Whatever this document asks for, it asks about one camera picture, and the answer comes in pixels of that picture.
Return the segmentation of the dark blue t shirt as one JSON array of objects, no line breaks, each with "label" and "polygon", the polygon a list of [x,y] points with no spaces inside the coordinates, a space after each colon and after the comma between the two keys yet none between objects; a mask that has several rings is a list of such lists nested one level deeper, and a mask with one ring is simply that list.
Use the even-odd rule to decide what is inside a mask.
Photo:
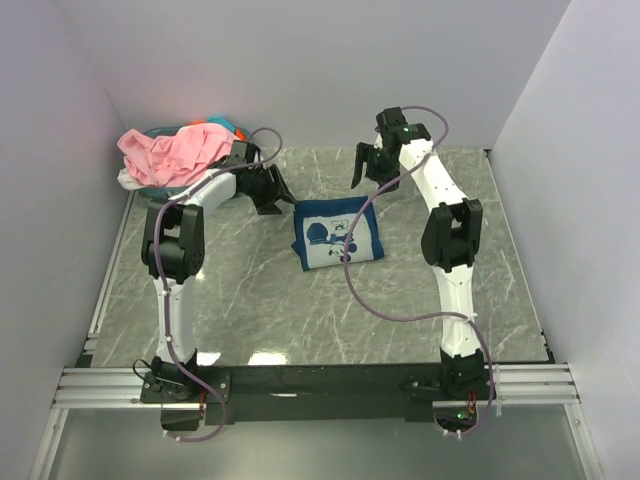
[{"label": "dark blue t shirt", "polygon": [[382,259],[376,213],[369,204],[355,226],[349,246],[347,234],[367,196],[299,201],[293,212],[295,240],[291,245],[303,271]]}]

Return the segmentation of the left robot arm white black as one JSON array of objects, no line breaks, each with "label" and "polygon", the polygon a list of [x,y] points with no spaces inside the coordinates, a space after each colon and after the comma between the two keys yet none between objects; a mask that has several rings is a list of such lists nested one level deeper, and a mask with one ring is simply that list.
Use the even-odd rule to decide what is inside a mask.
[{"label": "left robot arm white black", "polygon": [[191,297],[205,256],[205,215],[244,195],[260,216],[280,215],[278,204],[296,199],[277,166],[261,158],[260,148],[236,140],[191,186],[147,209],[141,260],[156,291],[159,340],[150,363],[148,388],[179,402],[204,389],[198,376]]}]

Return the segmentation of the teal laundry basket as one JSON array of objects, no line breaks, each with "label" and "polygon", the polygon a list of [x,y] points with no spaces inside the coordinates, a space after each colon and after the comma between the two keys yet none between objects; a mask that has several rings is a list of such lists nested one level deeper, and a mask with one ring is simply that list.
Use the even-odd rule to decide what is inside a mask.
[{"label": "teal laundry basket", "polygon": [[[158,127],[144,132],[144,134],[152,139],[159,136],[174,136],[183,128],[190,127],[189,124],[171,127]],[[166,200],[185,190],[185,187],[143,187],[139,190],[139,194],[149,199]]]}]

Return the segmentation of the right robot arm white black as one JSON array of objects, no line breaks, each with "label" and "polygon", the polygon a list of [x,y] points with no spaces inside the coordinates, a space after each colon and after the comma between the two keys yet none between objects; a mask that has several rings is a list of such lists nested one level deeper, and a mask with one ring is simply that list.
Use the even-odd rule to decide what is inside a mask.
[{"label": "right robot arm white black", "polygon": [[376,117],[374,143],[356,147],[351,184],[367,178],[382,195],[405,178],[413,180],[427,207],[421,252],[438,286],[442,320],[440,366],[435,388],[452,399],[486,382],[488,348],[477,331],[472,278],[479,252],[483,206],[468,197],[440,161],[427,128],[406,120],[404,108],[386,108]]}]

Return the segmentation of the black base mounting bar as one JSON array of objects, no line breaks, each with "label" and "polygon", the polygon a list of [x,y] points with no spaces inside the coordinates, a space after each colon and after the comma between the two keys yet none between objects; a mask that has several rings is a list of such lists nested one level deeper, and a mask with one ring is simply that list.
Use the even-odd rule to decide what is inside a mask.
[{"label": "black base mounting bar", "polygon": [[201,366],[206,393],[185,377],[146,374],[140,400],[149,405],[205,406],[207,424],[237,422],[402,419],[431,422],[437,402],[495,397],[489,374],[447,377],[436,363],[381,365]]}]

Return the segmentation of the white garment in basket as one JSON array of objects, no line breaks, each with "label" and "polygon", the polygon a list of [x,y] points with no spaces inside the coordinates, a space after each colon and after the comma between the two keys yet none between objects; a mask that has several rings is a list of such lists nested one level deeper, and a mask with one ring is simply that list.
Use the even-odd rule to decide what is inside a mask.
[{"label": "white garment in basket", "polygon": [[121,169],[117,175],[117,181],[120,186],[127,191],[137,191],[143,188],[134,177],[132,177],[126,168]]}]

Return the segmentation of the pink t shirt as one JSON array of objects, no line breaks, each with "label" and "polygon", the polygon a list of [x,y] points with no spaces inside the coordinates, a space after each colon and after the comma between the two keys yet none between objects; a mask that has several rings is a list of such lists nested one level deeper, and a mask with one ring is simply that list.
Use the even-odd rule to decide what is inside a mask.
[{"label": "pink t shirt", "polygon": [[124,167],[143,187],[186,187],[227,155],[236,141],[232,132],[211,123],[152,139],[131,129],[117,142]]}]

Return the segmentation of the orange garment in basket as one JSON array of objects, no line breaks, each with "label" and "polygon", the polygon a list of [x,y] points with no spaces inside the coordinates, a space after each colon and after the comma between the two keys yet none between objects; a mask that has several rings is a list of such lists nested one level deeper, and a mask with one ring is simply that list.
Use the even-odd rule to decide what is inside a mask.
[{"label": "orange garment in basket", "polygon": [[223,126],[227,130],[232,132],[236,137],[238,137],[240,140],[243,140],[243,141],[246,141],[249,136],[249,132],[246,129],[243,129],[241,127],[234,125],[226,117],[201,118],[201,119],[190,122],[189,126],[204,124],[204,123],[211,123],[211,124],[217,124],[217,125]]}]

